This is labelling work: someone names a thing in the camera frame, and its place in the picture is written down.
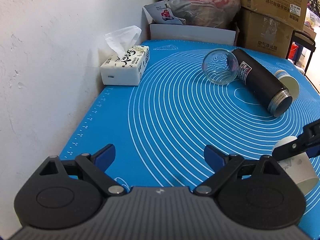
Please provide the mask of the white calligraphy paper cup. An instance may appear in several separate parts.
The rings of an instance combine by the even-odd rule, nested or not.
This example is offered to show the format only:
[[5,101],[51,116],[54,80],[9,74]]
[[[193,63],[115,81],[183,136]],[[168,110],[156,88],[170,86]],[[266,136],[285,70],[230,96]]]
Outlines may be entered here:
[[[294,141],[295,139],[297,139],[295,136],[284,137],[274,145],[272,151],[276,147]],[[304,195],[308,194],[319,182],[319,177],[305,152],[294,156],[293,158],[277,161],[277,163]]]

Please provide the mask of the blue white paper cup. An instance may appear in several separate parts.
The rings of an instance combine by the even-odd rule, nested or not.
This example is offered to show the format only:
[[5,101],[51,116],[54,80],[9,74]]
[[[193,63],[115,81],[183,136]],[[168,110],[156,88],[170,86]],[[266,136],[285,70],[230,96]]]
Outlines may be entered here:
[[297,100],[299,96],[299,83],[285,70],[278,70],[275,72],[274,76],[289,90],[292,96],[292,100]]

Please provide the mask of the clear glass cup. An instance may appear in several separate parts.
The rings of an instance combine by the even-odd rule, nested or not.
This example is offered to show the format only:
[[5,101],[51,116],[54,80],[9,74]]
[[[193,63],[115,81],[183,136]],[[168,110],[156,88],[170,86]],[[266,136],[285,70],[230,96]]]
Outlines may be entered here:
[[232,82],[238,76],[238,70],[236,57],[227,49],[213,49],[202,62],[205,77],[216,85],[227,85]]

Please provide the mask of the blue silicone baking mat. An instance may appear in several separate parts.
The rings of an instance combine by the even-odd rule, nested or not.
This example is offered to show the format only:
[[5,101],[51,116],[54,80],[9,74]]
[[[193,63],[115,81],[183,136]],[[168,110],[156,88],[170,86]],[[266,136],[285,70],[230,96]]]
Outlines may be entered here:
[[201,64],[213,44],[146,45],[150,60],[140,84],[105,87],[61,159],[113,144],[116,158],[107,174],[121,185],[195,187],[212,175],[203,158],[206,145],[258,159],[319,118],[319,95],[289,61],[251,52],[269,71],[286,70],[299,82],[298,99],[275,118],[240,80],[218,86],[206,79]]

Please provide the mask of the black thermos bottle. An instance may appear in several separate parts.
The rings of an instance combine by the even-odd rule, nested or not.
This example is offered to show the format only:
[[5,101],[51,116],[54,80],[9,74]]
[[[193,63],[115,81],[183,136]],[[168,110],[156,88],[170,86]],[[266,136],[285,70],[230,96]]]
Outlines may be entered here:
[[293,102],[289,89],[262,64],[242,49],[232,50],[239,70],[238,78],[274,117],[285,113]]

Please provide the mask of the white tissue box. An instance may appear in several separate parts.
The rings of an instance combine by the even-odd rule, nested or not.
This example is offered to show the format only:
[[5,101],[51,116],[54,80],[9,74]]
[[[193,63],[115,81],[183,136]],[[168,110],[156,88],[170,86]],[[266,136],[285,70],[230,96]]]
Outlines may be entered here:
[[142,30],[132,25],[105,35],[112,54],[100,66],[104,85],[138,86],[150,59],[148,46],[137,45]]

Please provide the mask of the black metal cart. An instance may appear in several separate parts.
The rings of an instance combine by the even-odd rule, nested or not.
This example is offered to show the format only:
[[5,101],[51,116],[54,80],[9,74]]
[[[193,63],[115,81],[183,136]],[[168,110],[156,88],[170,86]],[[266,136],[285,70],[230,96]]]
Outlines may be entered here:
[[316,42],[308,34],[302,32],[302,31],[294,30],[291,35],[290,45],[289,45],[289,48],[287,51],[286,59],[289,58],[291,46],[293,43],[298,44],[298,45],[302,46],[303,48],[306,48],[307,50],[310,51],[310,55],[308,57],[308,61],[305,65],[304,73],[303,73],[303,75],[306,75],[306,72],[309,68],[309,64],[311,62],[313,53],[316,50]]

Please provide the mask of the lower cardboard box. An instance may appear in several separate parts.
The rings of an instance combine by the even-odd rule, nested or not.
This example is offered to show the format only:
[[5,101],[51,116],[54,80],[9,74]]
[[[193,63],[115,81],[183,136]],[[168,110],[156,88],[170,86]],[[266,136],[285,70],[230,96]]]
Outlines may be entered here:
[[237,46],[285,58],[294,29],[267,16],[241,8]]

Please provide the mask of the white open box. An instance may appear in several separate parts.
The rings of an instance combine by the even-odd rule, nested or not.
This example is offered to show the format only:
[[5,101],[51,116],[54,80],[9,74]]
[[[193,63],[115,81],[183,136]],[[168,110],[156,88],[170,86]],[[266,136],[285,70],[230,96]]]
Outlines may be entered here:
[[237,27],[219,29],[186,24],[157,24],[145,9],[144,12],[149,20],[150,38],[152,40],[186,40],[231,46],[237,42],[239,33]]

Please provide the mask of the white card with red print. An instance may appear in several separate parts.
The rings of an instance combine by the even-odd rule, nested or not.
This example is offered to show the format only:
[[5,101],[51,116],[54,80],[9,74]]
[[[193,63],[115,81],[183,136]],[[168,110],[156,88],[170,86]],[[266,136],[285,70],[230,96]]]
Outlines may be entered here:
[[185,25],[185,20],[175,17],[165,1],[145,5],[144,9],[157,24]]

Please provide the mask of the clear plastic bag red contents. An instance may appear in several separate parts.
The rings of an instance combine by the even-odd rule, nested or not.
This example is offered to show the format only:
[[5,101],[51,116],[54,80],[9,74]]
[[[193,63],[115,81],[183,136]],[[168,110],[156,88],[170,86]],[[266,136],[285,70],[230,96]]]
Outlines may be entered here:
[[165,0],[187,25],[225,29],[239,12],[240,0]]

